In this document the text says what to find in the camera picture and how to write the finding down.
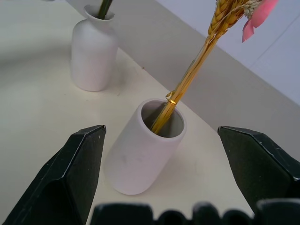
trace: dried wheat stalk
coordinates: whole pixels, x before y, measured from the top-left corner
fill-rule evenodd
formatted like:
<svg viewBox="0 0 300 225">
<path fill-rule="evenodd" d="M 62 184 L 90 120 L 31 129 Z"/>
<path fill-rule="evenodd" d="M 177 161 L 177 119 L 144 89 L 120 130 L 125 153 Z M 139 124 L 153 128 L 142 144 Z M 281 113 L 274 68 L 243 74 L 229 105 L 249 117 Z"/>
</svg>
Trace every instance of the dried wheat stalk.
<svg viewBox="0 0 300 225">
<path fill-rule="evenodd" d="M 163 125 L 170 118 L 176 104 L 180 101 L 193 79 L 197 75 L 201 65 L 204 63 L 213 47 L 222 35 L 232 27 L 243 15 L 247 6 L 252 7 L 253 2 L 259 0 L 218 0 L 215 13 L 210 23 L 208 37 L 200 54 L 192 62 L 181 82 L 176 89 L 170 92 L 166 97 L 170 97 L 162 112 L 154 121 L 151 131 L 158 134 Z"/>
</svg>

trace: white table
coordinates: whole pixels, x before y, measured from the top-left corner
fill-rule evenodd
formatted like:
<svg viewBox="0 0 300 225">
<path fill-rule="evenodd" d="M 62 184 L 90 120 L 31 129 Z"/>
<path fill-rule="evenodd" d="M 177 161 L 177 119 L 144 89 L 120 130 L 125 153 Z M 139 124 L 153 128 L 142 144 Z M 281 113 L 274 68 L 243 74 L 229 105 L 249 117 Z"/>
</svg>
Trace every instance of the white table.
<svg viewBox="0 0 300 225">
<path fill-rule="evenodd" d="M 72 133 L 105 124 L 105 158 L 136 107 L 168 93 L 122 50 L 107 90 L 74 86 L 69 44 L 81 19 L 65 2 L 0 2 L 0 223 Z M 126 196 L 113 190 L 100 171 L 93 206 L 143 202 L 156 218 L 169 208 L 190 217 L 194 203 L 209 201 L 221 213 L 229 208 L 252 213 L 217 133 L 184 104 L 178 107 L 187 133 L 157 181 L 142 194 Z"/>
</svg>

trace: pink flower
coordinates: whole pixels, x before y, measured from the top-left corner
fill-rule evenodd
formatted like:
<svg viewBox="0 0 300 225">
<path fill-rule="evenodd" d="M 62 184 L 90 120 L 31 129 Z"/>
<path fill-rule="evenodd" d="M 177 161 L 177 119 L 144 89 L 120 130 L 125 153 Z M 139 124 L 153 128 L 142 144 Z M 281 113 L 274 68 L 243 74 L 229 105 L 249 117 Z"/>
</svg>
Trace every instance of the pink flower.
<svg viewBox="0 0 300 225">
<path fill-rule="evenodd" d="M 261 4 L 254 10 L 251 19 L 243 28 L 242 42 L 248 40 L 254 34 L 254 28 L 259 27 L 267 19 L 279 0 L 262 0 Z"/>
</svg>

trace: gray wall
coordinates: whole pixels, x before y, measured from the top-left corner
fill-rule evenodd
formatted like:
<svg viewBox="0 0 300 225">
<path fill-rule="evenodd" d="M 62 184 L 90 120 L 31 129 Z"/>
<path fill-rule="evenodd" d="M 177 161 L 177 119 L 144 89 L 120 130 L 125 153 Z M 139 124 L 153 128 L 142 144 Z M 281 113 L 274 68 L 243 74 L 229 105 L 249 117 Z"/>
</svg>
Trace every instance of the gray wall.
<svg viewBox="0 0 300 225">
<path fill-rule="evenodd" d="M 205 38 L 154 0 L 114 0 L 112 11 L 121 48 L 167 89 L 175 88 Z M 300 160 L 300 107 L 218 47 L 183 102 L 215 130 L 263 132 Z"/>
</svg>

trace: white ceramic vase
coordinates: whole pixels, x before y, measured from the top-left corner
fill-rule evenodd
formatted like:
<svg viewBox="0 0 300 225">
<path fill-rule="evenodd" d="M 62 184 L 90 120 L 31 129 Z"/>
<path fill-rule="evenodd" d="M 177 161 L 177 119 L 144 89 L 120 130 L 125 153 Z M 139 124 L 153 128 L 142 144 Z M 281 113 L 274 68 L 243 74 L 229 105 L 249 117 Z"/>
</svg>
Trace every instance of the white ceramic vase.
<svg viewBox="0 0 300 225">
<path fill-rule="evenodd" d="M 186 121 L 175 109 L 159 135 L 149 130 L 165 101 L 141 103 L 104 161 L 104 173 L 117 191 L 136 195 L 147 190 L 158 177 L 186 133 Z"/>
<path fill-rule="evenodd" d="M 84 8 L 87 19 L 73 30 L 71 76 L 83 90 L 100 91 L 107 87 L 118 50 L 118 39 L 109 22 L 114 14 L 108 12 L 105 20 L 95 16 L 99 7 Z"/>
</svg>

